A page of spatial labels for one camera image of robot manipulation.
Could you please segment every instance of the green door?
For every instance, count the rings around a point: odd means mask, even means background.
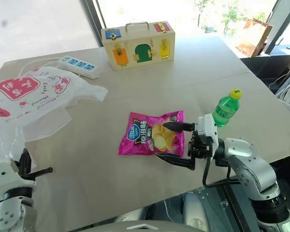
[[[151,52],[150,46],[148,44],[140,44],[136,46],[135,55],[136,56],[138,55],[138,59],[137,59],[138,63],[152,60],[151,55],[148,55],[148,51]]]

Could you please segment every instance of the yellow bottle cap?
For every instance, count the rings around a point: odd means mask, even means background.
[[[240,99],[242,96],[242,91],[238,88],[234,88],[232,89],[232,91],[230,92],[230,97],[233,99]]]

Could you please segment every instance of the metal handle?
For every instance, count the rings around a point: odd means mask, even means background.
[[[149,23],[147,23],[147,22],[138,22],[138,23],[127,23],[126,25],[125,25],[125,29],[126,29],[126,33],[128,33],[128,26],[131,26],[131,25],[136,25],[136,24],[143,24],[143,23],[146,23],[147,24],[147,29],[149,30]]]

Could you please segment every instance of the green plastic bottle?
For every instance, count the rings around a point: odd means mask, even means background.
[[[218,127],[223,127],[228,124],[230,118],[240,108],[239,99],[242,96],[240,89],[233,89],[228,96],[225,96],[219,100],[218,106],[215,112],[213,112],[213,118]]]

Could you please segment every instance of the table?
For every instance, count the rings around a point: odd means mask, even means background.
[[[0,80],[14,78],[29,61],[64,55],[99,65],[102,77],[85,80],[109,93],[103,102],[81,100],[69,107],[73,120],[67,126],[27,143],[38,168],[54,168],[37,178],[38,231],[77,229],[202,186],[205,160],[196,160],[190,171],[155,156],[116,154],[130,112],[159,116],[183,109],[186,121],[194,122],[238,87],[241,108],[218,129],[219,137],[251,142],[268,162],[290,155],[290,113],[219,37],[176,39],[175,61],[116,72],[104,48],[10,61]],[[225,176],[225,168],[212,165],[208,182]]]

